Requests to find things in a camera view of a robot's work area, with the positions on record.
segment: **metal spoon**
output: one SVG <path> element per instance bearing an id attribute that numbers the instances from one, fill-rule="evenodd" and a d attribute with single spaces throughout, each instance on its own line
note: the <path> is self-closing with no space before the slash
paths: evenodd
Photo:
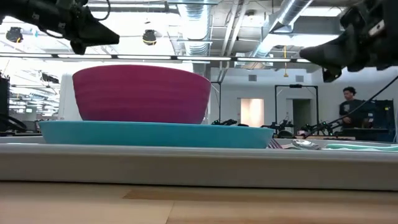
<path id="1" fill-rule="evenodd" d="M 313 142 L 303 139 L 293 139 L 292 145 L 303 150 L 319 150 L 321 147 Z"/>

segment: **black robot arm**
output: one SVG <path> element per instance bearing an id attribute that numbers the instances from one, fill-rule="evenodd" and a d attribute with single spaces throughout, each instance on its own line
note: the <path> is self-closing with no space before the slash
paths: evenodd
<path id="1" fill-rule="evenodd" d="M 342 13 L 345 31 L 335 40 L 300 51 L 300 56 L 323 67 L 324 82 L 332 82 L 347 67 L 384 70 L 398 65 L 397 0 L 362 0 Z"/>
<path id="2" fill-rule="evenodd" d="M 11 16 L 43 32 L 59 33 L 79 55 L 87 47 L 118 44 L 119 35 L 94 18 L 86 4 L 87 0 L 1 0 L 0 24 Z"/>

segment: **teal cloth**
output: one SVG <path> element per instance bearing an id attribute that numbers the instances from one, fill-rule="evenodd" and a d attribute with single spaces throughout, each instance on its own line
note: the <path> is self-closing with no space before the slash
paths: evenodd
<path id="1" fill-rule="evenodd" d="M 327 149 L 351 149 L 351 150 L 376 149 L 379 151 L 389 151 L 389 152 L 398 151 L 398 145 L 394 145 L 394 146 L 359 146 L 359 145 L 351 145 L 351 144 L 328 144 L 328 145 L 326 145 L 326 148 Z"/>

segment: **dark shirt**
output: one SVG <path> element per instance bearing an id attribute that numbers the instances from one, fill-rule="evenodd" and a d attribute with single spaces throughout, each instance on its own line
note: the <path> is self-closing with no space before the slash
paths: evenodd
<path id="1" fill-rule="evenodd" d="M 359 105 L 363 103 L 363 100 L 349 100 L 340 104 L 340 115 L 344 116 L 351 111 L 355 110 Z M 362 122 L 366 118 L 367 114 L 365 111 L 359 109 L 348 117 L 351 119 L 351 124 L 343 122 L 343 128 L 361 128 Z"/>

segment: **doorway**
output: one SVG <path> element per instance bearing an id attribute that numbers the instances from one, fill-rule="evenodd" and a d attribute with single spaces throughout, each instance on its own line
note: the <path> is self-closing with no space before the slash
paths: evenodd
<path id="1" fill-rule="evenodd" d="M 250 127 L 264 125 L 264 100 L 241 99 L 240 123 Z"/>
<path id="2" fill-rule="evenodd" d="M 311 100 L 294 99 L 293 100 L 293 124 L 294 134 L 300 131 L 301 127 L 311 124 Z"/>

